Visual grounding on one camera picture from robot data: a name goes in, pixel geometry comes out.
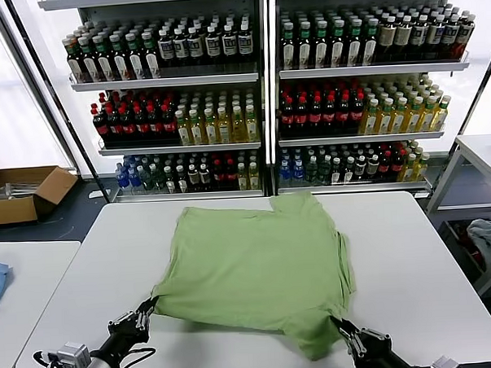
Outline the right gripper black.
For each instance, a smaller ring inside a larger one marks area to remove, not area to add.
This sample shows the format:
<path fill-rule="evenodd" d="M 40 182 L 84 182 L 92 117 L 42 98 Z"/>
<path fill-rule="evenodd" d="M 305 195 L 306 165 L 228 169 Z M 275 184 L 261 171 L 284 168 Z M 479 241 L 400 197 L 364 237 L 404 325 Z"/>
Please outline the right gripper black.
<path fill-rule="evenodd" d="M 344 318 L 332 317 L 331 322 L 349 347 L 356 368 L 400 368 L 400 362 L 392 351 L 390 335 L 358 328 Z"/>

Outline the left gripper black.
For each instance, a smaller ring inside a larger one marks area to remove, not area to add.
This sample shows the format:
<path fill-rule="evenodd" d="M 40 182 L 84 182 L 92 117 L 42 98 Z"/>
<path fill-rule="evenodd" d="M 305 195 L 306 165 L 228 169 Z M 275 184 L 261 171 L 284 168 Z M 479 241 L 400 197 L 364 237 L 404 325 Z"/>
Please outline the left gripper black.
<path fill-rule="evenodd" d="M 156 304 L 157 299 L 150 297 L 135 310 L 129 310 L 111 320 L 107 325 L 109 337 L 91 356 L 104 360 L 107 364 L 121 363 L 135 344 L 145 344 L 149 340 L 150 316 Z"/>

